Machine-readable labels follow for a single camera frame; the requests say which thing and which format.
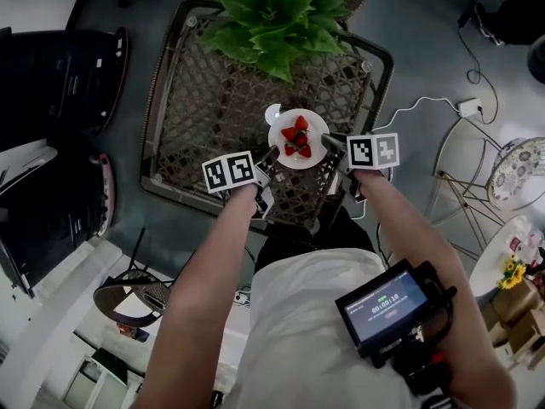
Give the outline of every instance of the strawberry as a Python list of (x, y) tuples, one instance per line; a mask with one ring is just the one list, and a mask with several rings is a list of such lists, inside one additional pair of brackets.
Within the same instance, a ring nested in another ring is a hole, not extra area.
[(288, 156), (291, 156), (297, 151), (290, 144), (284, 144), (284, 150), (286, 151), (286, 155)]
[(305, 158), (310, 158), (313, 155), (310, 146), (304, 146), (299, 149), (299, 154)]
[(295, 127), (288, 127), (286, 129), (282, 129), (281, 132), (285, 139), (288, 141), (293, 141), (295, 139), (295, 135), (297, 134), (297, 129)]
[(306, 144), (308, 143), (308, 136), (305, 135), (305, 132), (301, 132), (295, 137), (294, 143), (296, 146), (299, 147), (306, 146)]
[(302, 115), (297, 117), (297, 120), (295, 121), (295, 128), (297, 130), (307, 130), (308, 129), (308, 123), (307, 123), (306, 119)]

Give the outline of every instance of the camera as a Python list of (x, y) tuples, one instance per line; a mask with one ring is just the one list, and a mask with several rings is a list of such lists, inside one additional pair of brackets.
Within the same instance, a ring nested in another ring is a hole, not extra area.
[[(441, 285), (430, 262), (413, 268), (404, 259), (337, 299), (336, 306), (359, 356), (370, 357), (375, 368), (392, 359), (393, 369), (411, 391), (425, 395), (450, 381), (450, 371), (435, 345), (450, 329), (455, 294), (455, 287)], [(441, 313), (445, 315), (441, 331), (420, 341), (418, 327)]]

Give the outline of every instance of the white cable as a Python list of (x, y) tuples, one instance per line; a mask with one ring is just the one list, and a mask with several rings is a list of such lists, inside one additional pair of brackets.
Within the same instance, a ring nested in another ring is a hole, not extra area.
[(367, 200), (364, 200), (364, 213), (363, 213), (363, 215), (355, 216), (354, 218), (350, 218), (350, 219), (353, 220), (353, 221), (364, 219), (365, 218), (365, 208), (366, 207), (367, 207)]
[(449, 100), (449, 99), (446, 99), (446, 98), (444, 98), (444, 97), (442, 97), (442, 98), (440, 98), (440, 99), (433, 99), (432, 97), (423, 96), (423, 97), (420, 97), (420, 98), (415, 102), (415, 104), (412, 105), (411, 107), (408, 107), (407, 109), (397, 109), (397, 110), (393, 113), (393, 116), (392, 116), (392, 118), (390, 118), (390, 121), (389, 121), (388, 124), (383, 125), (383, 126), (381, 126), (381, 127), (375, 127), (375, 128), (373, 129), (373, 131), (375, 131), (375, 130), (386, 129), (386, 127), (389, 127), (390, 125), (392, 125), (392, 123), (393, 123), (393, 121), (394, 121), (394, 119), (395, 119), (395, 116), (398, 114), (398, 112), (412, 111), (415, 107), (418, 106), (418, 103), (420, 103), (420, 100), (424, 100), (424, 99), (426, 99), (426, 100), (431, 100), (431, 101), (446, 101), (446, 102), (450, 105), (450, 107), (452, 107), (452, 109), (453, 109), (456, 113), (459, 113), (459, 112), (460, 112), (459, 109), (456, 109), (456, 108), (454, 107), (454, 105), (453, 105), (452, 103), (450, 103), (450, 100)]

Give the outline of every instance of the white plate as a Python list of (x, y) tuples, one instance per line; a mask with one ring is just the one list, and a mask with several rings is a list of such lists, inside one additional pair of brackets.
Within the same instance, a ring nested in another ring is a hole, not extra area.
[[(282, 135), (282, 129), (295, 127), (295, 121), (300, 115), (308, 122), (308, 145), (313, 153), (310, 158), (305, 158), (299, 153), (293, 153), (291, 156), (288, 156), (284, 150), (286, 139)], [(322, 144), (322, 134), (328, 135), (329, 133), (330, 130), (327, 124), (317, 113), (308, 109), (291, 109), (284, 112), (272, 123), (271, 129), (269, 129), (269, 147), (278, 146), (280, 150), (278, 161), (280, 164), (293, 170), (304, 170), (319, 164), (325, 158), (327, 149)]]

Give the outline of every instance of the black pants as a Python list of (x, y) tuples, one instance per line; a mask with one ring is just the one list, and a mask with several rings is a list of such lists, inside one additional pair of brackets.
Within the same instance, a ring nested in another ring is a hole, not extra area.
[(375, 252), (369, 235), (350, 219), (344, 207), (341, 208), (333, 226), (327, 232), (323, 232), (320, 229), (312, 236), (308, 231), (305, 231), (306, 234), (303, 234), (302, 237), (300, 229), (286, 226), (286, 236), (290, 235), (290, 230), (293, 230), (294, 234), (296, 232), (298, 239), (312, 245), (297, 244), (285, 239), (269, 238), (257, 257), (257, 262), (255, 263), (256, 273), (270, 263), (288, 257), (303, 255), (309, 251), (351, 248)]

